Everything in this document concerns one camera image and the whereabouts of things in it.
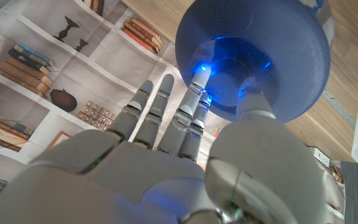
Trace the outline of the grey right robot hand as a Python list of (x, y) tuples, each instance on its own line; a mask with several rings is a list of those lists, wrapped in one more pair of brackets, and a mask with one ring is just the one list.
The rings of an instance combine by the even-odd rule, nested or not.
[(202, 121), (190, 114), (211, 74), (195, 73), (160, 145), (170, 96), (155, 108), (146, 81), (105, 131), (86, 130), (30, 161), (0, 193), (0, 223), (323, 223), (324, 186), (312, 152), (274, 115), (258, 83), (242, 82), (235, 122), (195, 163)]

